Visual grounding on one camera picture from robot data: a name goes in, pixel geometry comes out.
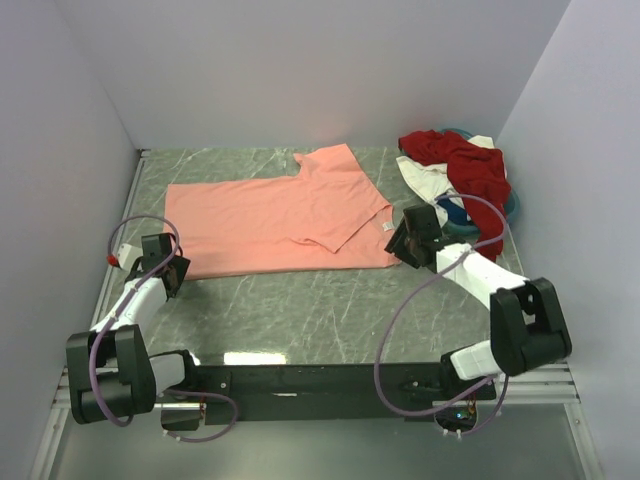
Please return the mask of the pink t shirt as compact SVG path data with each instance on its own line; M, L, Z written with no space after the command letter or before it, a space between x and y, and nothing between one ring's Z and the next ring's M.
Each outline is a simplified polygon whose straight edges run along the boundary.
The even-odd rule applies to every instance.
M393 207L351 149L294 159L294 176L168 186L165 216L191 261L189 279L397 264L385 250Z

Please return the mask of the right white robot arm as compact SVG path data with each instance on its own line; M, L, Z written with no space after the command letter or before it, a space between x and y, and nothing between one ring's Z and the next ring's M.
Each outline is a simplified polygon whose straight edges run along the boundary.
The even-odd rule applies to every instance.
M487 340L441 357L439 387L447 397L464 397L482 377L519 376L571 355L572 340L554 285L512 273L464 239L445 235L433 206L405 209L385 251L453 282L489 312Z

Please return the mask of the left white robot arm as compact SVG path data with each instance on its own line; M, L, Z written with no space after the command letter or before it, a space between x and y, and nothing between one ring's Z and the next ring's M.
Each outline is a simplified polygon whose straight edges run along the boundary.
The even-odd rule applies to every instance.
M126 426L153 410L165 391L176 401L193 399L200 378L193 355L174 350L150 355L144 331L157 311L177 295L190 261L172 233L142 238L121 296L91 330L66 342L71 412L78 424L114 420Z

